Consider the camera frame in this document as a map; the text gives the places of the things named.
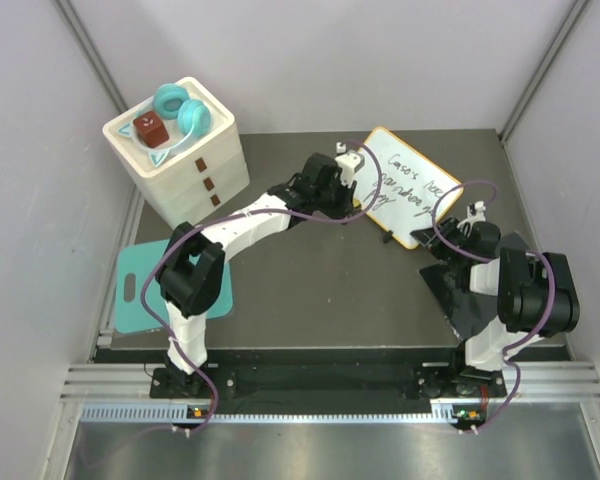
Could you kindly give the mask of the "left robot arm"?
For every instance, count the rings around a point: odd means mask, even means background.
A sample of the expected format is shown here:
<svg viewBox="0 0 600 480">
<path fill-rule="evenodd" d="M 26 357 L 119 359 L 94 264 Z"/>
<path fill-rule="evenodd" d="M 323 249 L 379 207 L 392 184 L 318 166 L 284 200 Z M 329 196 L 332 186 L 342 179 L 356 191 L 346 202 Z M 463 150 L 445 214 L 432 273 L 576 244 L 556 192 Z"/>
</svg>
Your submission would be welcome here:
<svg viewBox="0 0 600 480">
<path fill-rule="evenodd" d="M 355 174 L 364 156 L 352 150 L 338 156 L 315 153 L 301 172 L 269 188 L 256 201 L 234 213 L 232 220 L 194 233 L 184 222 L 173 232 L 169 258 L 156 275 L 165 301 L 171 335 L 166 369 L 185 396 L 206 387 L 205 330 L 208 311 L 218 300 L 226 264 L 258 241 L 284 232 L 318 212 L 342 220 L 355 212 Z"/>
</svg>

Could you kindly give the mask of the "brown cube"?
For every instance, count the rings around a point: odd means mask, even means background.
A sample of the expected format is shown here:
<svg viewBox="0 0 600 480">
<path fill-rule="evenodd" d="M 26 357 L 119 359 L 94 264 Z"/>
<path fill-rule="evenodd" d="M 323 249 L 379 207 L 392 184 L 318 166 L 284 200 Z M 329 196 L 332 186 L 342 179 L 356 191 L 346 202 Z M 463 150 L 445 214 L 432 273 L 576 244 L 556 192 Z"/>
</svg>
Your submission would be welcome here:
<svg viewBox="0 0 600 480">
<path fill-rule="evenodd" d="M 169 140 L 169 133 L 159 115 L 150 110 L 133 120 L 140 140 L 149 148 L 156 148 Z"/>
</svg>

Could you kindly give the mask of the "teal cat-ear headphones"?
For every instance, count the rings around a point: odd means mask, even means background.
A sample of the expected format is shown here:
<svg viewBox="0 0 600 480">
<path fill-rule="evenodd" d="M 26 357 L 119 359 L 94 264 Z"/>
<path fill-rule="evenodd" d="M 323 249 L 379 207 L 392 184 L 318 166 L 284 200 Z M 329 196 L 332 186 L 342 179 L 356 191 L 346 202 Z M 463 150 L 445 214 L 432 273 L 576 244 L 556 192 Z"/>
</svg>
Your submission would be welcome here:
<svg viewBox="0 0 600 480">
<path fill-rule="evenodd" d="M 150 110 L 159 115 L 169 133 L 169 140 L 156 148 L 147 147 L 133 126 L 135 118 Z M 157 168 L 208 134 L 212 124 L 211 111 L 201 99 L 192 97 L 183 86 L 168 83 L 158 87 L 155 94 L 140 105 L 132 119 L 117 129 L 117 134 L 129 138 Z"/>
</svg>

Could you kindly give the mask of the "white three-drawer storage box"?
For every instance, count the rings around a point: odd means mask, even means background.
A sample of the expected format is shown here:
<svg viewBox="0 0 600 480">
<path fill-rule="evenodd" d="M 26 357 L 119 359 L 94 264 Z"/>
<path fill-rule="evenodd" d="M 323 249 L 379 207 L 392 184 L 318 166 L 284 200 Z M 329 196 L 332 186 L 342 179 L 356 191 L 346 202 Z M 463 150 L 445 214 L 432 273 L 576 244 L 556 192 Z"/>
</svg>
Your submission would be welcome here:
<svg viewBox="0 0 600 480">
<path fill-rule="evenodd" d="M 249 184 L 249 173 L 236 119 L 197 79 L 176 82 L 210 109 L 211 131 L 161 166 L 117 129 L 132 119 L 145 101 L 105 123 L 102 133 L 144 199 L 172 228 L 187 221 L 195 224 L 226 204 Z"/>
</svg>

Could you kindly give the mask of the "teal cutting board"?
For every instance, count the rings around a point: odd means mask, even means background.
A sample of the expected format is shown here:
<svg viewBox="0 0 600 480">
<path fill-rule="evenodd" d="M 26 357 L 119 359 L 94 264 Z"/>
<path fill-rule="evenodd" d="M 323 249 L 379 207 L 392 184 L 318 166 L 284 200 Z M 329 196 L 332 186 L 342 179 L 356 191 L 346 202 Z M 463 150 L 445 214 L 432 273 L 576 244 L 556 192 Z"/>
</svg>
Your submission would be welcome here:
<svg viewBox="0 0 600 480">
<path fill-rule="evenodd" d="M 139 334 L 162 328 L 162 325 L 142 306 L 140 294 L 144 282 L 161 259 L 167 245 L 168 240 L 160 240 L 132 245 L 119 253 L 116 262 L 114 313 L 114 328 L 118 333 Z M 152 281 L 148 288 L 146 300 L 149 306 L 168 323 L 166 304 L 155 281 Z M 207 318 L 224 318 L 231 313 L 233 305 L 231 270 L 229 264 L 225 264 L 220 295 L 209 310 Z"/>
</svg>

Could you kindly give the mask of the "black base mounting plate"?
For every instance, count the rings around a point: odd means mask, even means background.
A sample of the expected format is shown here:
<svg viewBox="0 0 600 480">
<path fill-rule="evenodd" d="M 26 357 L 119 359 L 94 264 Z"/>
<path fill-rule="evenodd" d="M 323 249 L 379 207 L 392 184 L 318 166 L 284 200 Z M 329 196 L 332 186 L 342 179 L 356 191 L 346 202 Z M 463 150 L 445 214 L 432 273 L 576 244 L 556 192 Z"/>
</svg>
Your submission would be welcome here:
<svg viewBox="0 0 600 480">
<path fill-rule="evenodd" d="M 182 376 L 163 367 L 152 374 L 150 396 L 155 399 L 204 398 L 215 387 L 222 400 L 254 399 L 258 394 L 390 393 L 406 399 L 443 396 L 503 398 L 503 375 L 485 379 L 454 380 L 444 367 L 413 368 L 406 363 L 237 365 L 224 362 L 205 366 L 197 374 Z"/>
</svg>

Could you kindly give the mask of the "aluminium frame rail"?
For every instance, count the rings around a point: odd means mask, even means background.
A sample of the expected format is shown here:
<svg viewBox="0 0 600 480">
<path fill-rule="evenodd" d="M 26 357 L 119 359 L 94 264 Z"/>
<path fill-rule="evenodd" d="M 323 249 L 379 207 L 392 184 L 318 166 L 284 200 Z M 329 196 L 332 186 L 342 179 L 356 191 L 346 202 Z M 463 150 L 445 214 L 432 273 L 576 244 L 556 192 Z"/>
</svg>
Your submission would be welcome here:
<svg viewBox="0 0 600 480">
<path fill-rule="evenodd" d="M 117 402 L 149 397 L 151 379 L 142 365 L 72 365 L 60 398 L 64 401 Z"/>
</svg>

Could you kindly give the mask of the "black flat box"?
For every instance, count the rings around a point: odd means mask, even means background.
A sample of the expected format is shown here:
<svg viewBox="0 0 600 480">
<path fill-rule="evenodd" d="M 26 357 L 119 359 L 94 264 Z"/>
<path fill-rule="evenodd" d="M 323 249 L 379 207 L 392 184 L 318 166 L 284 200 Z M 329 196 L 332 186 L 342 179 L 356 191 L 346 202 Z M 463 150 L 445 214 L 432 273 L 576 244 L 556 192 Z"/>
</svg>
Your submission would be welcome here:
<svg viewBox="0 0 600 480">
<path fill-rule="evenodd" d="M 495 260 L 504 261 L 504 272 L 495 274 L 496 287 L 489 293 L 470 290 L 473 266 L 454 267 L 439 260 L 423 268 L 420 275 L 462 340 L 481 333 L 494 319 L 509 333 L 532 331 L 548 300 L 548 273 L 534 256 L 527 256 L 527 243 L 517 233 L 500 239 Z"/>
</svg>

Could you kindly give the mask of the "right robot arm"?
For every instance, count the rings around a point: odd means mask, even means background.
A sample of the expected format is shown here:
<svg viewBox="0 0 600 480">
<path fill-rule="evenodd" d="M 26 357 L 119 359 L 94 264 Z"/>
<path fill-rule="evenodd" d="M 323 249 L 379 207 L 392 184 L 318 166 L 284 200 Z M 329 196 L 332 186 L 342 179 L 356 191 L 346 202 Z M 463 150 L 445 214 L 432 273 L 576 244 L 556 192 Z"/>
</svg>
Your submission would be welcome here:
<svg viewBox="0 0 600 480">
<path fill-rule="evenodd" d="M 412 234 L 437 261 L 420 275 L 460 340 L 445 372 L 454 393 L 494 384 L 522 348 L 576 327 L 580 305 L 565 255 L 536 257 L 485 220 L 451 217 Z"/>
</svg>

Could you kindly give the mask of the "yellow-framed whiteboard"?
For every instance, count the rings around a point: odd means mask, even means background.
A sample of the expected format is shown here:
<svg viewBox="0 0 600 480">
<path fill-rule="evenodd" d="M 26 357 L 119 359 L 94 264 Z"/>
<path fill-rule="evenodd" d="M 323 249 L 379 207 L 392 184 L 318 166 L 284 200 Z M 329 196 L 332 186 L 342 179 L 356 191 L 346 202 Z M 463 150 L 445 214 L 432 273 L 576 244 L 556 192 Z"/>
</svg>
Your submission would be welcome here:
<svg viewBox="0 0 600 480">
<path fill-rule="evenodd" d="M 411 236 L 439 220 L 463 193 L 460 181 L 384 127 L 375 128 L 365 145 L 363 168 L 356 173 L 355 199 L 383 230 L 403 247 L 418 246 Z"/>
</svg>

